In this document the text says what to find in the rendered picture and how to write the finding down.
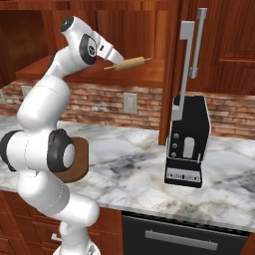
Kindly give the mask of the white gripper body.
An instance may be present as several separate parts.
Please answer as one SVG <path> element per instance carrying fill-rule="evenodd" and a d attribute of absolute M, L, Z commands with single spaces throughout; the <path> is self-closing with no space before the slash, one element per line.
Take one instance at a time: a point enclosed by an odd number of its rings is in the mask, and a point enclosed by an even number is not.
<path fill-rule="evenodd" d="M 120 65 L 124 61 L 124 57 L 115 48 L 111 48 L 107 60 L 114 65 Z"/>

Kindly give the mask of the wooden rolling pin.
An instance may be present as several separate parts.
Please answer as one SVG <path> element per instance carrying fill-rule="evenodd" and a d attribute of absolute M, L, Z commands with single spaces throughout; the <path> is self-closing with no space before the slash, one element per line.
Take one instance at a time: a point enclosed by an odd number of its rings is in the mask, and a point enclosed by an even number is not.
<path fill-rule="evenodd" d="M 115 71 L 125 70 L 137 66 L 143 65 L 146 61 L 150 61 L 150 58 L 136 57 L 124 60 L 120 65 L 113 65 L 106 67 L 106 70 L 114 69 Z"/>

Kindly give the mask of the wooden upper cabinet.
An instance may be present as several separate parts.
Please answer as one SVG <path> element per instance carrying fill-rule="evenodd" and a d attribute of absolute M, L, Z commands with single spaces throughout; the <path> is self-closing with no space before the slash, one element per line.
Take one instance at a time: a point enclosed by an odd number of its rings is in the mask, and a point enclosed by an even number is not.
<path fill-rule="evenodd" d="M 0 0 L 0 68 L 3 86 L 39 80 L 51 56 L 67 46 L 62 22 L 77 16 L 124 58 L 145 57 L 138 67 L 116 71 L 103 59 L 65 78 L 71 83 L 161 87 L 169 0 Z"/>

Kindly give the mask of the wooden cabinet door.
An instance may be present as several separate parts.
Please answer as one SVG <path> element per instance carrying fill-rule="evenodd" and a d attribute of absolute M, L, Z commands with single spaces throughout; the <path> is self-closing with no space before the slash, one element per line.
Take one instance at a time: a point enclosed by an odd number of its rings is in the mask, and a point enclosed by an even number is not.
<path fill-rule="evenodd" d="M 255 96 L 255 0 L 181 0 L 181 18 L 207 10 L 190 92 Z"/>
<path fill-rule="evenodd" d="M 174 54 L 180 13 L 181 0 L 168 0 L 163 87 L 161 94 L 161 110 L 158 134 L 159 145 L 165 145 L 165 141 L 169 133 L 172 100 L 172 71 L 174 67 Z"/>

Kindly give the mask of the brown wooden cutting board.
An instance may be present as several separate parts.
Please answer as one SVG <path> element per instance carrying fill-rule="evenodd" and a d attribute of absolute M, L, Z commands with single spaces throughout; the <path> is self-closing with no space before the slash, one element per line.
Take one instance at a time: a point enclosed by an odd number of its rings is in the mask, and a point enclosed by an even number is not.
<path fill-rule="evenodd" d="M 89 171 L 89 143 L 83 137 L 73 137 L 76 157 L 73 165 L 65 172 L 57 172 L 55 176 L 65 183 L 81 180 Z"/>

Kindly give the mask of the black coffee machine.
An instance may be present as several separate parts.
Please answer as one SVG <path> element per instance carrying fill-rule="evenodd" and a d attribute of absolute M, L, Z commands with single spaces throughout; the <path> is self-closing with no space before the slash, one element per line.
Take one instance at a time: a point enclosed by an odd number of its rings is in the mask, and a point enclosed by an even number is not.
<path fill-rule="evenodd" d="M 164 182 L 200 188 L 201 162 L 211 134 L 206 99 L 186 96 L 181 121 L 173 121 L 167 140 Z"/>

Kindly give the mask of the wooden lower cabinets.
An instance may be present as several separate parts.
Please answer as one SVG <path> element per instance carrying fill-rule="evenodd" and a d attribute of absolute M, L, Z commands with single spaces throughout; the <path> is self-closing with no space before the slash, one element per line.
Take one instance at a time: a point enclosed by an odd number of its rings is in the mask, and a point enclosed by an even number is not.
<path fill-rule="evenodd" d="M 24 202 L 16 192 L 0 190 L 0 255 L 52 255 L 60 241 L 59 220 L 51 219 Z M 122 213 L 101 208 L 88 228 L 102 255 L 124 255 Z"/>

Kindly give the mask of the black dishwasher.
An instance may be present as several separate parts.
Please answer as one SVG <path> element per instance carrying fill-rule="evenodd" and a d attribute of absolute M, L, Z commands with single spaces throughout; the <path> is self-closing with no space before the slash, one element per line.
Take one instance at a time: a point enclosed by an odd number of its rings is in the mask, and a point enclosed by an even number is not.
<path fill-rule="evenodd" d="M 241 255 L 247 231 L 122 212 L 124 255 Z"/>

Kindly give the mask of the grey wall outlet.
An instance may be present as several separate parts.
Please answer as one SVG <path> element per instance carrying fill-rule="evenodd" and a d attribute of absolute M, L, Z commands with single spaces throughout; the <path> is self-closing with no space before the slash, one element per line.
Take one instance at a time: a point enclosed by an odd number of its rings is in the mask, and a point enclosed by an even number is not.
<path fill-rule="evenodd" d="M 124 112 L 137 114 L 137 94 L 124 93 Z"/>
<path fill-rule="evenodd" d="M 25 99 L 29 92 L 32 90 L 31 86 L 21 86 L 23 98 Z"/>

